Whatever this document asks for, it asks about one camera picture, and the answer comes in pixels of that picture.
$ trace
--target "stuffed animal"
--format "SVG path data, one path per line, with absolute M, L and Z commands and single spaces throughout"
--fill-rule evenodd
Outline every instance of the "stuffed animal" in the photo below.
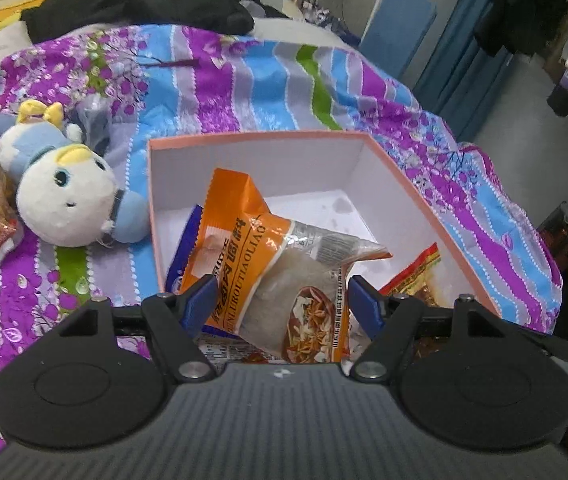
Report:
M 0 137 L 0 166 L 18 184 L 24 223 L 64 247 L 140 241 L 150 231 L 146 199 L 120 189 L 106 161 L 74 142 L 82 135 L 76 124 L 66 129 L 71 138 L 64 136 L 62 120 L 61 105 L 29 100 L 20 106 L 17 124 Z

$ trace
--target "black circular pad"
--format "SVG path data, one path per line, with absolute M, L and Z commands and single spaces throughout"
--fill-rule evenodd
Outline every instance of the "black circular pad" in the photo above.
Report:
M 568 425 L 568 375 L 536 348 L 503 338 L 450 342 L 408 367 L 400 396 L 427 431 L 471 449 L 553 442 Z
M 83 318 L 77 319 L 81 327 Z M 43 449 L 100 446 L 148 422 L 164 389 L 155 366 L 119 348 L 112 329 L 106 335 L 54 331 L 0 373 L 0 431 Z

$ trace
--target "orange snack package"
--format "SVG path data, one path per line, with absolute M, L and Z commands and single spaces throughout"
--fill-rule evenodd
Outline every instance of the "orange snack package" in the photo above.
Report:
M 209 325 L 292 363 L 339 362 L 349 353 L 350 268 L 389 257 L 374 242 L 273 215 L 249 175 L 218 168 L 181 290 L 213 273 Z

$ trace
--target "green stripe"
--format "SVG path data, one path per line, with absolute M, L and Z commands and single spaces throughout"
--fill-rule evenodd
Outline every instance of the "green stripe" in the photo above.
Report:
M 55 247 L 59 269 L 60 292 L 73 294 L 82 305 L 91 297 L 91 291 L 86 279 L 86 248 L 85 247 Z
M 331 130 L 341 130 L 341 126 L 335 122 L 331 115 L 333 100 L 327 92 L 320 78 L 320 68 L 313 59 L 313 54 L 317 50 L 316 46 L 303 45 L 295 56 L 296 61 L 302 66 L 305 72 L 313 78 L 313 114 L 320 122 Z

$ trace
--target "pink box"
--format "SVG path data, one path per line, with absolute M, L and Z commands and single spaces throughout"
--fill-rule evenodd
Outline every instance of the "pink box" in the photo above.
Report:
M 215 168 L 248 173 L 284 218 L 384 244 L 388 260 L 353 274 L 382 287 L 433 242 L 442 261 L 433 285 L 442 306 L 471 293 L 498 310 L 455 241 L 413 184 L 369 134 L 265 132 L 169 137 L 149 142 L 149 200 L 157 280 L 166 271 L 193 206 L 203 205 Z

